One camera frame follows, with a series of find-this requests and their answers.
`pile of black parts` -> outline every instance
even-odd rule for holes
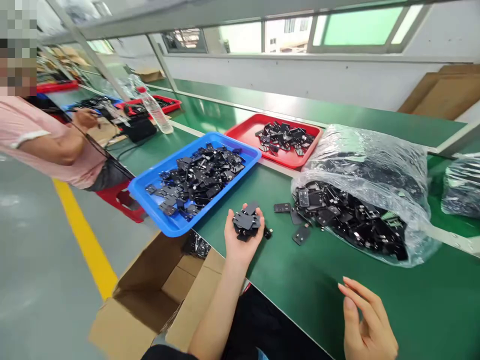
[[[247,242],[250,237],[254,237],[259,232],[260,216],[258,216],[256,212],[258,207],[259,204],[256,201],[253,201],[247,205],[246,208],[235,213],[235,216],[233,217],[233,227],[238,234],[236,237],[238,240]],[[265,227],[263,230],[263,236],[266,239],[270,239],[272,237],[272,232],[272,229]]]
[[[315,140],[315,136],[307,134],[305,129],[277,121],[265,125],[255,136],[260,139],[261,145],[258,148],[274,156],[278,156],[279,150],[289,152],[292,148],[298,156],[304,156]]]
[[[99,107],[102,107],[102,102],[104,101],[109,101],[110,103],[114,103],[115,100],[109,98],[108,96],[104,95],[98,95],[98,96],[93,96],[89,97],[88,99],[76,102],[75,104],[71,105],[69,107],[69,110],[73,108],[88,108],[88,109],[98,109]]]
[[[199,259],[206,259],[209,254],[211,246],[197,234],[195,231],[190,231],[188,238],[183,244],[181,251],[184,254],[192,255]]]
[[[322,181],[298,187],[293,194],[292,220],[300,217],[307,225],[329,227],[356,248],[375,254],[408,259],[405,247],[406,223],[394,213],[362,201]]]
[[[178,168],[161,172],[161,188],[151,184],[145,190],[165,198],[159,206],[164,214],[178,212],[190,221],[245,168],[241,153],[241,148],[230,151],[208,143],[190,157],[177,159]]]

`black power adapter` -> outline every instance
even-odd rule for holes
[[[138,143],[157,132],[157,128],[149,119],[148,112],[130,116],[128,123],[130,126],[126,126],[123,123],[118,123],[117,126],[123,135],[128,136],[132,143]]]

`hand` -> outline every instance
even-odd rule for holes
[[[389,318],[380,297],[359,282],[343,277],[338,288],[345,295],[346,360],[394,360],[399,352]],[[359,308],[363,314],[359,321]]]
[[[87,131],[99,124],[97,121],[98,114],[95,110],[89,108],[77,108],[73,113],[72,123],[79,127],[82,131]]]
[[[242,209],[245,209],[247,204],[243,204]],[[233,218],[234,212],[228,210],[228,216],[225,223],[225,246],[226,246],[226,263],[240,266],[247,271],[250,262],[252,261],[260,241],[264,236],[265,218],[262,210],[256,208],[256,214],[260,216],[260,228],[255,236],[248,239],[247,242],[237,239],[238,234],[235,232]]]

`red stool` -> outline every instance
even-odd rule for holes
[[[135,210],[128,208],[135,203],[130,197],[130,191],[127,190],[129,184],[130,180],[105,190],[96,191],[96,194],[134,222],[140,224],[144,222],[143,215],[145,214],[145,210],[140,205],[138,205],[138,209]]]

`clear plastic bag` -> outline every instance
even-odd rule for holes
[[[329,125],[300,175],[292,180],[292,193],[314,180],[395,213],[407,224],[408,260],[364,251],[366,254],[412,268],[440,247],[439,241],[425,233],[431,224],[424,147],[376,131]]]
[[[123,92],[131,99],[138,99],[140,93],[137,87],[146,87],[145,83],[138,75],[130,74],[128,77],[117,79],[118,84],[123,89]],[[119,93],[114,89],[112,84],[105,79],[102,79],[100,84],[101,90],[104,94],[119,98]]]
[[[480,219],[480,152],[461,155],[446,168],[441,210]]]

